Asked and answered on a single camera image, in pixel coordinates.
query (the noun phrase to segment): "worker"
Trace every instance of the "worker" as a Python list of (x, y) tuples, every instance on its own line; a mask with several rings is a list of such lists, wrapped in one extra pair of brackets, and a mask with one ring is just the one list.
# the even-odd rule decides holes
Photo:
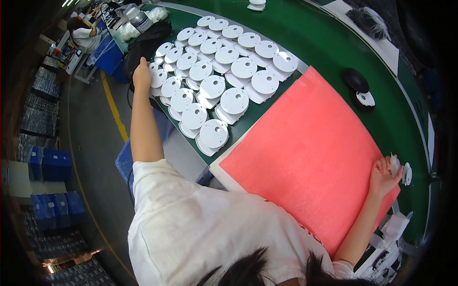
[(90, 28), (76, 17), (68, 20), (67, 30), (70, 32), (70, 38), (75, 47), (87, 54), (94, 52), (103, 36), (97, 29), (97, 21)]
[(402, 167), (393, 177), (388, 156), (374, 163), (364, 205), (330, 258), (320, 239), (281, 207), (189, 182), (164, 159), (148, 64), (142, 57), (134, 71), (131, 120), (135, 215), (128, 244), (140, 286), (375, 285), (353, 277), (353, 268)]

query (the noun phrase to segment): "white t-shirt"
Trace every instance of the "white t-shirt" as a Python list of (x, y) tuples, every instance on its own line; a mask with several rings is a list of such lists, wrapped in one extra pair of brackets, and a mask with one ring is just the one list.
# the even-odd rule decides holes
[(276, 283), (298, 277), (304, 285), (310, 251), (323, 256), (324, 270), (335, 277), (353, 274), (350, 263), (331, 262), (319, 238), (258, 195), (186, 181), (165, 159), (135, 162), (133, 172), (135, 216), (128, 242), (140, 286), (195, 285), (259, 247), (268, 247), (266, 272)]
[(102, 39), (101, 35), (95, 35), (94, 37), (89, 36), (91, 31), (92, 29), (90, 28), (79, 28), (73, 31), (73, 38), (75, 39), (75, 44), (77, 46), (76, 48), (87, 54), (92, 54)]

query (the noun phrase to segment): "green workbench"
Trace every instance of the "green workbench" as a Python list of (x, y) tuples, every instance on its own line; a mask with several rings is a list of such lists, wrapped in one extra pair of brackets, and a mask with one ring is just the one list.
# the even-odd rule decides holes
[[(410, 163), (414, 171), (412, 184), (408, 187), (401, 185), (398, 202), (404, 214), (414, 212), (404, 232), (404, 239), (411, 244), (421, 244), (428, 216), (430, 183), (427, 154), (421, 133), (413, 111), (395, 78), (360, 38), (333, 17), (325, 15), (302, 0), (270, 1), (263, 12), (250, 11), (246, 8), (247, 3), (233, 3), (231, 0), (170, 0), (168, 2), (202, 9), (238, 22), (270, 38), (307, 65), (313, 66), (353, 108), (382, 153), (386, 155), (390, 152), (396, 153), (401, 158), (401, 162)], [(154, 7), (154, 5), (144, 5), (142, 10), (147, 11)], [(171, 21), (174, 33), (185, 27), (195, 27), (197, 20), (205, 16), (188, 13), (185, 11), (186, 7), (181, 7), (180, 10), (167, 7), (167, 10), (170, 11), (167, 20)], [(173, 34), (166, 41), (172, 42), (175, 39), (176, 34)], [(347, 67), (358, 70), (368, 80), (377, 104), (374, 112), (362, 113), (351, 103), (348, 89), (340, 77), (342, 69)], [(261, 105), (250, 104), (245, 115), (234, 125), (229, 126), (229, 141), (214, 156), (204, 155), (197, 148), (195, 140), (186, 136), (185, 138), (210, 165), (236, 142), (300, 76), (300, 72), (294, 72), (288, 80), (280, 83), (279, 89), (272, 98)], [(403, 83), (412, 103), (420, 107), (416, 112), (427, 136), (426, 103), (402, 60), (399, 61), (398, 78)], [(157, 102), (179, 130), (179, 122), (170, 117), (167, 106), (159, 100)], [(214, 110), (209, 111), (209, 117), (217, 118)]]

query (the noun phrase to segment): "yellow floor line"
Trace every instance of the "yellow floor line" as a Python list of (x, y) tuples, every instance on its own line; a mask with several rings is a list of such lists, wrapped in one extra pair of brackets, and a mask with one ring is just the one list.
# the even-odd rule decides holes
[(129, 136), (127, 136), (127, 132), (125, 131), (125, 126), (121, 122), (121, 118), (119, 117), (118, 109), (116, 108), (115, 101), (111, 96), (110, 87), (108, 86), (107, 78), (105, 77), (105, 73), (103, 70), (100, 70), (100, 75), (102, 77), (102, 83), (104, 84), (105, 95), (107, 96), (108, 104), (110, 105), (111, 113), (113, 114), (114, 120), (116, 125), (118, 125), (119, 132), (121, 133), (122, 139), (124, 143), (127, 142)]
[[(104, 81), (104, 86), (105, 86), (105, 83), (106, 83), (106, 79), (105, 79), (105, 74), (103, 71), (100, 71), (100, 73), (102, 74), (102, 79)], [(92, 210), (91, 208), (89, 207), (89, 203), (87, 202), (87, 198), (86, 198), (86, 195), (84, 194), (84, 190), (83, 190), (83, 186), (81, 184), (81, 180), (80, 180), (80, 176), (78, 175), (78, 170), (76, 169), (76, 164), (75, 164), (75, 156), (73, 155), (73, 146), (71, 144), (71, 135), (70, 135), (70, 84), (71, 84), (71, 77), (70, 77), (70, 81), (68, 83), (68, 99), (67, 99), (67, 128), (68, 128), (68, 141), (69, 141), (69, 144), (70, 144), (70, 154), (71, 154), (71, 161), (72, 161), (72, 164), (73, 164), (73, 169), (75, 170), (75, 175), (76, 175), (76, 180), (78, 182), (78, 185), (80, 187), (80, 191), (81, 191), (81, 195), (83, 197), (83, 200), (84, 200), (84, 204), (86, 205), (86, 208), (87, 208), (87, 211), (89, 213), (89, 215), (91, 216), (92, 218), (92, 221), (94, 222), (95, 224), (95, 227), (98, 229), (98, 232), (100, 233), (100, 236), (102, 237), (102, 239), (105, 241), (105, 244), (108, 246), (108, 249), (110, 250), (110, 252), (114, 255), (114, 257), (116, 258), (116, 260), (119, 262), (119, 264), (121, 264), (122, 268), (124, 268), (125, 271), (127, 271), (127, 273), (129, 274), (130, 277), (132, 277), (133, 280), (136, 281), (135, 279), (135, 275), (132, 274), (132, 272), (126, 267), (126, 265), (121, 261), (121, 259), (118, 257), (118, 255), (116, 254), (116, 252), (113, 250), (113, 248), (111, 247), (110, 243), (108, 242), (107, 238), (105, 237), (104, 233), (102, 232), (102, 230), (100, 229), (100, 226), (98, 225), (97, 221), (95, 220), (95, 217), (94, 217), (94, 214), (92, 213)], [(111, 101), (113, 102), (113, 98), (111, 97), (111, 93), (107, 94), (107, 98), (110, 97), (111, 98)], [(118, 113), (118, 109), (116, 109), (116, 106), (114, 106), (114, 109), (116, 110), (116, 113), (118, 114), (118, 120), (119, 120), (119, 113)], [(125, 127), (124, 125), (121, 123), (121, 121), (119, 120), (119, 123), (122, 125), (122, 127), (124, 128), (124, 133), (125, 133), (125, 136), (126, 136), (126, 139), (124, 141), (127, 141), (127, 133), (125, 132)]]

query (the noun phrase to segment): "factory floor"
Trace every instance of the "factory floor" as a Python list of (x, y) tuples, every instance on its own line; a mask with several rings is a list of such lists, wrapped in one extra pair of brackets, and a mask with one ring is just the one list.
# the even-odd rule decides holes
[[(62, 150), (72, 151), (74, 161), (66, 188), (77, 191), (87, 203), (80, 230), (89, 249), (102, 249), (95, 256), (117, 285), (136, 285), (127, 245), (134, 208), (115, 166), (125, 136), (130, 134), (131, 109), (126, 101), (127, 85), (110, 76), (106, 83), (104, 87), (97, 70), (91, 84), (72, 78), (61, 90), (60, 144)], [(175, 160), (172, 164), (185, 178), (196, 176), (192, 166), (206, 167), (176, 130), (164, 143), (164, 153), (168, 160)]]

